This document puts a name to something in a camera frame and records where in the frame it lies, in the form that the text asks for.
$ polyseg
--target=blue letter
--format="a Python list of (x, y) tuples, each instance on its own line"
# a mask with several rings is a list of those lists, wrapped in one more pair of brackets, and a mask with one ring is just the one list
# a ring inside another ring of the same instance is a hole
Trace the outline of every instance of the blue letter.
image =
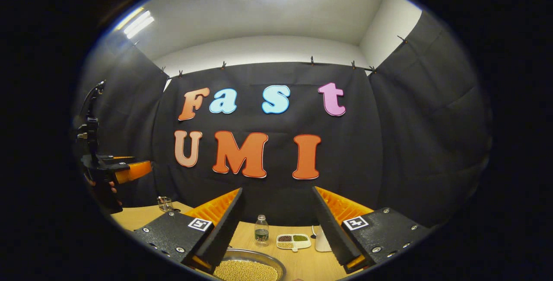
[(261, 104), (261, 109), (266, 114), (282, 114), (288, 109), (288, 86), (267, 86), (263, 91), (263, 99), (266, 102)]
[(211, 105), (209, 105), (209, 111), (214, 114), (218, 114), (220, 112), (226, 114), (232, 113), (236, 110), (235, 101), (237, 95), (237, 92), (233, 89), (223, 89), (216, 92), (213, 96), (215, 97), (215, 100), (211, 102)]

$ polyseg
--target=white wall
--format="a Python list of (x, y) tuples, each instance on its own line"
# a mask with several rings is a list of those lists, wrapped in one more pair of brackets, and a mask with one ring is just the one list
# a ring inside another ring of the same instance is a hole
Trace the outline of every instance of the white wall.
[(413, 30), (422, 10), (407, 0), (382, 0), (359, 47), (370, 66), (378, 67)]
[(292, 35), (261, 35), (205, 43), (154, 60), (170, 77), (209, 68), (270, 62), (310, 62), (368, 67), (361, 49), (347, 43)]

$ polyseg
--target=wooden table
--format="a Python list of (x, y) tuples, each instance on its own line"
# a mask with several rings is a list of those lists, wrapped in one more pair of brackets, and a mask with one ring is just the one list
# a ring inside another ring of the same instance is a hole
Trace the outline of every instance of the wooden table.
[[(191, 207), (173, 202), (173, 208), (178, 208), (181, 213), (192, 210)], [(123, 208), (123, 212), (111, 214), (113, 219), (127, 230), (136, 230), (148, 222), (162, 216), (163, 212), (158, 206), (147, 206), (143, 208)], [(298, 249), (297, 253), (290, 249), (279, 249), (276, 244), (276, 237), (279, 234), (302, 233), (312, 235), (311, 226), (307, 227), (286, 227), (271, 226), (269, 221), (269, 245), (258, 247), (253, 238), (254, 224), (239, 222), (230, 245), (233, 248), (249, 249), (256, 252), (270, 255), (284, 264), (286, 277), (284, 281), (302, 279), (303, 281), (333, 281), (348, 276), (344, 268), (338, 264), (332, 252), (318, 252), (315, 250), (315, 240), (311, 240), (311, 247)]]

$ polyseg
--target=pink letter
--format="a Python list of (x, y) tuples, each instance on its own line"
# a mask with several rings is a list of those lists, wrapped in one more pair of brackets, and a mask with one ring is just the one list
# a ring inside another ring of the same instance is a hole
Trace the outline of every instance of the pink letter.
[(344, 91), (337, 89), (336, 84), (330, 82), (318, 89), (319, 93), (322, 93), (322, 99), (324, 101), (324, 109), (330, 115), (336, 117), (346, 113), (344, 106), (338, 106), (338, 96), (344, 96)]

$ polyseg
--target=white ceiling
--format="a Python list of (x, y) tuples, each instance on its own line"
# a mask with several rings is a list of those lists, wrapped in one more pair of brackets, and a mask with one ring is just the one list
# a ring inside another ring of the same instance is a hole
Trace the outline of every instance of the white ceiling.
[(382, 0), (150, 0), (154, 17), (133, 42), (151, 60), (252, 35), (300, 35), (359, 45)]

